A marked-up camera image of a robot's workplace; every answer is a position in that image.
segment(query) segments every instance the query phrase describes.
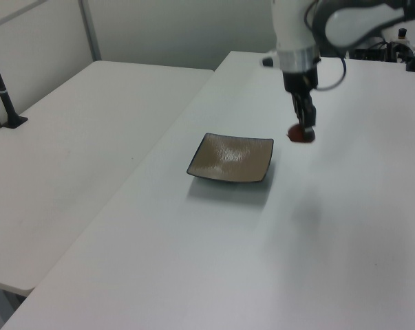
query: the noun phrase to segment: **red object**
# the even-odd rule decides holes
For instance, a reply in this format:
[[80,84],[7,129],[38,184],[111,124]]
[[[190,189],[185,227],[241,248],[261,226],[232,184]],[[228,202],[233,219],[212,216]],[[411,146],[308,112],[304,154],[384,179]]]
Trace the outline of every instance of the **red object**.
[[296,124],[295,126],[292,126],[288,130],[287,136],[291,142],[295,142],[295,143],[311,143],[315,140],[314,135],[310,139],[305,139],[304,132],[302,131],[300,124]]

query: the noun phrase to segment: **brown ceramic plate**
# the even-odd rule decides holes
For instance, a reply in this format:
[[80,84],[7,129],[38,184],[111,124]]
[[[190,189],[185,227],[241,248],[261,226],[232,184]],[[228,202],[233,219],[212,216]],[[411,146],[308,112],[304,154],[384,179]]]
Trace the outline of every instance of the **brown ceramic plate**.
[[270,166],[273,144],[273,139],[207,133],[187,174],[224,182],[261,182]]

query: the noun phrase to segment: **white wall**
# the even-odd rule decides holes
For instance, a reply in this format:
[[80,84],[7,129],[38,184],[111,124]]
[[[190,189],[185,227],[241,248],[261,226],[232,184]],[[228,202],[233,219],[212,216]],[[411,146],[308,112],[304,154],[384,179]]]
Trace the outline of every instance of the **white wall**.
[[78,0],[48,0],[0,26],[0,70],[18,113],[91,62]]
[[275,47],[270,0],[88,0],[102,59],[216,69]]

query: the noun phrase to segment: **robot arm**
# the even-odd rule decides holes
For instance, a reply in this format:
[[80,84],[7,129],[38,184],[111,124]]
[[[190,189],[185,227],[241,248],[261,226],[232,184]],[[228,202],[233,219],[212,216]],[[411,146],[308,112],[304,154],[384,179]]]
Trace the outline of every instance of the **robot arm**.
[[342,56],[371,34],[415,19],[415,0],[272,0],[272,12],[276,62],[292,94],[302,140],[310,142],[316,124],[310,92],[318,88],[319,48]]

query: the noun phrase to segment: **tabletop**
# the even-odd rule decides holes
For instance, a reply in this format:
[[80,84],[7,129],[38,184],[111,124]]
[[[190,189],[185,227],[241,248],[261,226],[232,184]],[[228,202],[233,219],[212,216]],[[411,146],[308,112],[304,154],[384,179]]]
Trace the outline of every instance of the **tabletop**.
[[[4,330],[415,329],[415,74],[349,60],[293,144],[262,56],[228,56]],[[274,138],[264,182],[187,175],[206,132]]]
[[213,72],[95,62],[0,129],[0,288],[28,295]]

